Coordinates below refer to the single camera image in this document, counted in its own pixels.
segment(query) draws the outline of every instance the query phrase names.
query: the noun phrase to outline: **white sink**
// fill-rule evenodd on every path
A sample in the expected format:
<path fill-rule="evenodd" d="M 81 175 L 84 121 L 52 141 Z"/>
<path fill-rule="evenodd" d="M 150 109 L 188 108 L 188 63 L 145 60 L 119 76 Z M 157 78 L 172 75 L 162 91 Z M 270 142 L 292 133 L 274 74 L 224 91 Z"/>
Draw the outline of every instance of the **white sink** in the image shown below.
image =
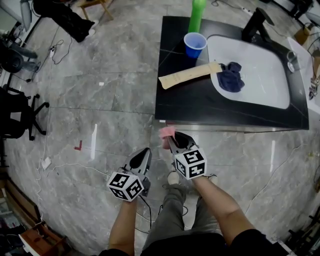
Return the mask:
<path fill-rule="evenodd" d="M 285 69 L 273 52 L 244 41 L 212 35 L 207 40 L 210 62 L 237 62 L 244 87 L 229 92 L 219 86 L 217 74 L 211 75 L 215 89 L 229 100 L 286 109 L 290 95 Z"/>

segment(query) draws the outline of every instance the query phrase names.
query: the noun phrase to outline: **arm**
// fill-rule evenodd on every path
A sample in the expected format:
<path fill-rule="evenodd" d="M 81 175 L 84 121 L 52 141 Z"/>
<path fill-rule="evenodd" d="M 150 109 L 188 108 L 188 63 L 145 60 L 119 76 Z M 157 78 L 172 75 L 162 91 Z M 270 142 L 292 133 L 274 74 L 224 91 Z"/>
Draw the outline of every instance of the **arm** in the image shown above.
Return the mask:
<path fill-rule="evenodd" d="M 227 245 L 231 245 L 237 235 L 254 229 L 237 202 L 208 178 L 194 178 L 193 183 L 208 206 L 209 211 L 218 221 Z"/>
<path fill-rule="evenodd" d="M 135 255 L 135 225 L 137 202 L 123 201 L 121 209 L 111 229 L 109 249 L 118 249 L 130 256 Z"/>

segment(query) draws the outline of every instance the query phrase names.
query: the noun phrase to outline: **pink sponge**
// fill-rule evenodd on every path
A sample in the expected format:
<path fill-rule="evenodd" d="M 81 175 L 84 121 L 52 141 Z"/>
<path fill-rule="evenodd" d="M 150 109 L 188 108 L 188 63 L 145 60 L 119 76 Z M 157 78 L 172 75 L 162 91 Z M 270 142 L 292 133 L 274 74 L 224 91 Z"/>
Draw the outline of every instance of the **pink sponge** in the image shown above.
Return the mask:
<path fill-rule="evenodd" d="M 170 145 L 167 137 L 172 136 L 175 139 L 175 132 L 176 132 L 176 127 L 174 126 L 168 126 L 168 127 L 159 129 L 159 137 L 162 139 L 162 147 L 165 150 L 170 149 Z"/>

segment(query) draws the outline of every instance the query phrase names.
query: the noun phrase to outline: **green bottle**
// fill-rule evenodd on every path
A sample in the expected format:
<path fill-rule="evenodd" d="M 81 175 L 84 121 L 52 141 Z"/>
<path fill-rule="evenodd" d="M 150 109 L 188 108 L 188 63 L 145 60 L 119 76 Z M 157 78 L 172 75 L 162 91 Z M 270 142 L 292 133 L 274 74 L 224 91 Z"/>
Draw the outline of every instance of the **green bottle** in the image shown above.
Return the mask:
<path fill-rule="evenodd" d="M 192 13 L 190 18 L 188 33 L 190 32 L 199 33 L 200 26 L 201 26 L 202 13 L 206 7 L 206 1 L 207 0 L 192 1 Z"/>

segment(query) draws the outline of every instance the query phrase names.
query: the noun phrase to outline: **chair base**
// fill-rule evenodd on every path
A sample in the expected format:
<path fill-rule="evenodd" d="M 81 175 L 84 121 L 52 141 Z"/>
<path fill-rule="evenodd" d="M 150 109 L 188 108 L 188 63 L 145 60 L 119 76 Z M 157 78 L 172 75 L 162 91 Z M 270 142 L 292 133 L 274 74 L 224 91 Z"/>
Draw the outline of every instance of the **chair base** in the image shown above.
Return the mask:
<path fill-rule="evenodd" d="M 35 140 L 35 136 L 32 136 L 32 128 L 33 126 L 35 126 L 35 128 L 42 134 L 42 135 L 47 135 L 47 132 L 45 130 L 42 130 L 39 126 L 39 124 L 36 121 L 36 116 L 39 114 L 39 112 L 44 108 L 49 108 L 50 104 L 49 102 L 44 102 L 42 103 L 41 106 L 39 106 L 36 110 L 35 110 L 35 103 L 36 103 L 36 99 L 39 99 L 40 95 L 36 94 L 33 99 L 32 99 L 32 105 L 31 105 L 31 109 L 33 111 L 33 115 L 32 115 L 32 120 L 30 122 L 30 126 L 28 128 L 29 130 L 29 140 L 30 141 L 34 141 Z"/>

